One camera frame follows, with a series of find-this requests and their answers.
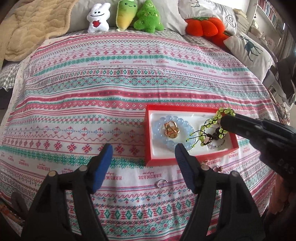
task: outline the light blue beaded bracelet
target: light blue beaded bracelet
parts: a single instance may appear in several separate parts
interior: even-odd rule
[[[169,148],[172,151],[175,151],[175,146],[179,142],[172,141],[171,138],[167,138],[164,134],[165,130],[165,123],[168,123],[169,121],[173,121],[177,124],[178,128],[182,133],[185,133],[185,138],[182,142],[184,147],[187,151],[192,149],[193,144],[196,142],[195,139],[190,139],[186,142],[186,139],[190,136],[191,133],[194,132],[194,128],[189,124],[188,121],[183,120],[182,118],[178,118],[177,116],[171,117],[170,115],[166,117],[160,118],[158,121],[155,121],[152,123],[152,133],[153,133],[153,139],[161,141],[164,145],[166,145],[167,148]]]

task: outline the beige fleece blanket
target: beige fleece blanket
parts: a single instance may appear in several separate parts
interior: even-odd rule
[[[0,70],[4,59],[21,61],[44,40],[65,34],[78,0],[20,0],[0,25]]]

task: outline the metal screw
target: metal screw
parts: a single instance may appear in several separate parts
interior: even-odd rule
[[[206,165],[206,164],[202,164],[202,165],[201,165],[201,169],[203,169],[204,171],[207,171],[207,170],[209,170],[210,168],[209,168],[208,165]]]
[[[85,172],[87,170],[87,166],[81,166],[79,167],[79,171]]]
[[[233,172],[232,172],[232,175],[233,175],[234,177],[238,177],[238,176],[239,176],[239,173],[238,173],[237,171],[233,171]]]
[[[48,173],[48,175],[50,176],[50,177],[54,177],[55,175],[56,175],[56,171],[50,171],[49,173]]]

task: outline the white pillow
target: white pillow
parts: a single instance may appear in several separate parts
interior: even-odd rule
[[[242,32],[224,40],[224,44],[262,83],[267,71],[274,65],[267,50]]]
[[[218,17],[227,32],[232,35],[237,33],[237,20],[231,7],[209,0],[179,0],[179,13],[183,19]]]
[[[135,0],[140,9],[146,0]],[[72,9],[70,28],[67,33],[88,29],[89,22],[86,16],[91,8],[97,3],[110,3],[110,18],[107,20],[110,27],[116,27],[116,13],[119,0],[79,0]],[[181,17],[178,10],[178,0],[153,0],[159,11],[161,23],[165,29],[173,30],[181,35],[185,34],[187,23]]]

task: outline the patterned bedspread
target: patterned bedspread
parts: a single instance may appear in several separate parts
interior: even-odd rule
[[[111,143],[114,159],[92,197],[110,240],[178,240],[196,198],[178,166],[144,166],[147,104],[232,107],[277,120],[268,92],[236,58],[171,31],[58,38],[43,44],[18,74],[23,84],[0,137],[0,196],[10,202],[18,191],[29,207],[49,170],[71,172]],[[208,164],[240,172],[262,213],[274,174],[248,140],[238,139],[238,151]],[[160,179],[168,181],[163,189],[156,187]],[[70,192],[67,198],[79,232]],[[219,207],[217,192],[209,232]]]

